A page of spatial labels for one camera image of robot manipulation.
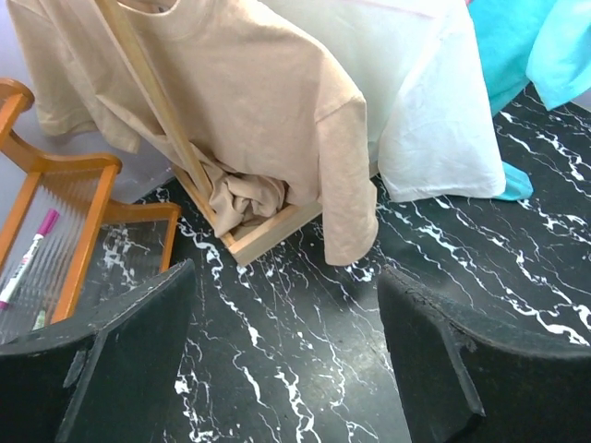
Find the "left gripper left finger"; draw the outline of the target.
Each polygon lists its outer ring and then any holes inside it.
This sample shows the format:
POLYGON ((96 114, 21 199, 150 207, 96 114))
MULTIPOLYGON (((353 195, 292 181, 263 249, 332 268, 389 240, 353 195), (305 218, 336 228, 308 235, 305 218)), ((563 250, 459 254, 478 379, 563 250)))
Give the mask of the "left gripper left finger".
POLYGON ((3 344, 2 441, 161 441, 195 297, 188 259, 3 344))

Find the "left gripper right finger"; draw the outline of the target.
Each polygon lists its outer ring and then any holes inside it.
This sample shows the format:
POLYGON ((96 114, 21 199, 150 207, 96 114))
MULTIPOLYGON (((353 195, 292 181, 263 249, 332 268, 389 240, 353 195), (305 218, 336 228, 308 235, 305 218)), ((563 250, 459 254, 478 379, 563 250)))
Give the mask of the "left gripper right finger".
POLYGON ((412 441, 589 441, 589 347, 488 317, 392 267, 378 300, 412 441))

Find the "teal t shirt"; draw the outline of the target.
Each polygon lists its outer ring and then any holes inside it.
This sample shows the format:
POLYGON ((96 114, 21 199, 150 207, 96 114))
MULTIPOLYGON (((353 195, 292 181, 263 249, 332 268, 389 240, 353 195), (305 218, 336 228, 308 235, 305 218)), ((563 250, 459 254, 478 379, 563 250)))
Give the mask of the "teal t shirt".
POLYGON ((491 113, 533 84, 547 110, 590 90, 588 1, 468 1, 491 113))

